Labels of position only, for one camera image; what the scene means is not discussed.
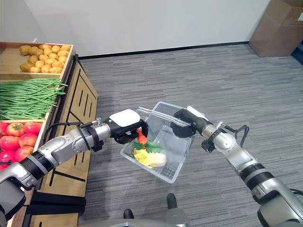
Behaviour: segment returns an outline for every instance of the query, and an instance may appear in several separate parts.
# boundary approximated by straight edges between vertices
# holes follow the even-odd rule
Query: orange carrot
[[[144,136],[142,134],[141,129],[137,129],[137,133],[139,134],[138,135],[138,142],[143,144],[143,145],[146,144],[148,140],[147,140],[146,136]]]

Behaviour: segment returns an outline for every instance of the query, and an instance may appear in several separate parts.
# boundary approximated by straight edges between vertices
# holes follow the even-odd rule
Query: yellow toy food
[[[53,58],[53,59],[56,59],[56,60],[58,60],[58,55],[57,54],[55,54],[55,53],[50,53],[49,55],[48,55],[48,57],[49,58]]]
[[[52,51],[53,51],[54,53],[58,53],[58,52],[60,51],[60,47],[57,46],[57,45],[54,45],[54,46],[52,47]]]
[[[167,161],[166,155],[162,153],[148,153],[146,149],[137,150],[136,148],[134,148],[134,158],[150,169],[164,166]]]
[[[46,72],[46,73],[49,73],[49,69],[51,68],[52,66],[51,65],[44,65],[42,66],[41,68],[41,72]]]
[[[23,63],[20,65],[20,69],[22,72],[29,72],[30,67],[33,67],[32,63]]]
[[[39,57],[41,54],[43,54],[43,50],[36,49],[34,55]]]
[[[62,56],[60,56],[60,57],[58,58],[58,61],[61,61],[61,62],[65,63],[65,62],[66,62],[66,59],[67,59],[67,57],[62,55]]]
[[[52,65],[52,63],[53,63],[54,61],[57,61],[57,60],[54,59],[54,58],[49,58],[49,59],[47,59],[47,60],[45,61],[45,64],[47,64],[47,65]]]
[[[28,63],[32,63],[32,64],[35,64],[36,61],[38,61],[38,60],[39,60],[39,59],[38,59],[37,56],[32,55],[32,56],[30,56],[30,57],[28,58],[27,62],[28,62]]]
[[[22,55],[28,55],[29,54],[29,45],[20,46],[19,51]]]
[[[43,51],[43,53],[45,54],[45,55],[49,55],[50,53],[52,53],[53,51],[51,50],[51,49],[49,49],[49,48],[46,48],[46,49],[44,49],[44,51]]]
[[[40,56],[39,56],[39,60],[40,61],[46,61],[47,59],[49,59],[49,57],[47,56],[47,55],[45,55],[45,54],[41,54]]]
[[[28,52],[29,52],[30,55],[34,55],[36,50],[38,50],[38,47],[32,46],[32,47],[28,50]]]
[[[53,66],[53,67],[61,67],[61,68],[63,68],[64,63],[61,62],[61,61],[54,61],[54,62],[52,63],[52,66]]]
[[[61,67],[51,67],[49,69],[50,73],[61,73],[62,72],[62,68]]]
[[[42,66],[44,66],[44,65],[45,65],[44,61],[36,61],[36,63],[35,63],[35,66],[38,68],[42,68]]]
[[[38,67],[30,67],[29,71],[30,72],[41,72],[41,69]]]
[[[61,51],[70,51],[70,49],[71,49],[71,46],[69,46],[69,45],[63,45],[63,46],[60,48]]]
[[[50,45],[48,45],[48,44],[41,44],[40,46],[39,46],[39,49],[41,49],[41,50],[44,50],[44,49],[51,49],[52,47],[50,46]]]
[[[58,56],[60,57],[60,56],[65,56],[65,57],[67,57],[67,55],[68,55],[68,51],[59,51],[58,52]]]

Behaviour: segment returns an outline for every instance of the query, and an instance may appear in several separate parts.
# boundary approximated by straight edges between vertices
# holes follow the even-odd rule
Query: cardboard box
[[[260,56],[289,56],[303,40],[303,0],[271,0],[250,40]]]

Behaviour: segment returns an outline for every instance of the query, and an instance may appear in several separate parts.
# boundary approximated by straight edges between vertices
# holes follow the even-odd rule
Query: potato
[[[33,67],[30,67],[29,71],[30,72],[41,72],[41,69],[38,68],[38,67],[33,66]]]
[[[23,63],[20,65],[20,69],[22,72],[29,72],[30,67],[33,67],[32,63]]]
[[[52,47],[52,51],[53,51],[54,53],[58,53],[58,52],[60,51],[60,47],[57,46],[57,45],[54,45],[54,46]]]
[[[60,67],[60,68],[63,68],[64,63],[61,62],[61,61],[54,61],[54,62],[52,63],[52,66],[53,66],[53,67]]]
[[[46,49],[44,49],[44,51],[43,51],[43,53],[45,54],[45,55],[49,55],[50,53],[52,53],[53,51],[51,50],[51,49],[48,49],[48,48],[46,48]]]
[[[29,49],[29,54],[30,55],[34,55],[35,54],[35,51],[38,49],[38,47],[36,47],[36,46],[32,46],[30,49]]]
[[[40,61],[46,61],[47,59],[49,59],[49,57],[47,56],[47,55],[45,55],[45,54],[41,54],[40,56],[39,56],[39,60]]]
[[[43,54],[43,50],[36,49],[34,55],[39,57],[41,54]]]
[[[44,61],[36,61],[36,63],[35,63],[35,66],[38,68],[42,68],[42,66],[44,66],[44,65],[45,65]]]
[[[49,69],[50,73],[61,73],[62,72],[62,68],[61,67],[51,67]]]
[[[68,51],[59,51],[58,52],[58,56],[60,57],[60,56],[65,56],[65,57],[67,57],[67,55],[68,55]]]
[[[52,47],[50,46],[50,45],[48,45],[48,44],[41,44],[40,46],[39,46],[39,49],[40,50],[43,50],[44,51],[44,49],[51,49]]]
[[[52,67],[51,65],[46,64],[46,65],[42,66],[41,72],[49,73],[49,69],[50,69],[51,67]]]
[[[28,55],[29,54],[29,45],[20,46],[19,51],[22,55]]]
[[[71,49],[71,46],[69,45],[63,45],[61,48],[60,48],[60,51],[70,51]]]
[[[66,56],[60,56],[59,58],[58,58],[58,61],[61,61],[61,62],[63,62],[63,63],[65,63],[66,62]]]
[[[57,54],[55,54],[55,53],[50,53],[49,55],[48,55],[48,57],[49,58],[54,58],[54,59],[56,59],[56,60],[58,60],[58,55]]]
[[[27,62],[28,62],[28,63],[32,63],[32,64],[35,64],[36,61],[38,61],[38,60],[39,60],[38,57],[33,55],[33,56],[30,56],[30,57],[28,58]]]
[[[47,64],[47,65],[52,65],[52,63],[53,63],[54,61],[57,61],[57,60],[54,59],[54,58],[49,58],[49,59],[47,59],[47,60],[45,61],[45,64]]]

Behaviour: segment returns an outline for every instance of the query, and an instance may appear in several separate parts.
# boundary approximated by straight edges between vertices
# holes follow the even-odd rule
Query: baseboard
[[[303,45],[299,44],[299,46],[292,53],[293,58],[295,58],[298,62],[303,65]]]
[[[168,51],[180,51],[180,50],[189,50],[189,49],[206,48],[206,47],[214,47],[214,46],[239,45],[239,44],[248,44],[248,43],[249,43],[249,41],[243,41],[243,42],[222,43],[222,44],[207,44],[207,45],[198,45],[198,46],[184,46],[184,47],[176,47],[176,48],[168,48],[168,49],[158,49],[158,50],[148,50],[148,51],[134,51],[134,52],[123,52],[123,53],[99,54],[99,55],[81,56],[81,57],[79,57],[79,59],[82,60],[82,59],[92,59],[92,58],[107,58],[107,57],[134,55],[134,54],[143,54],[143,53],[158,53],[158,52],[168,52]]]

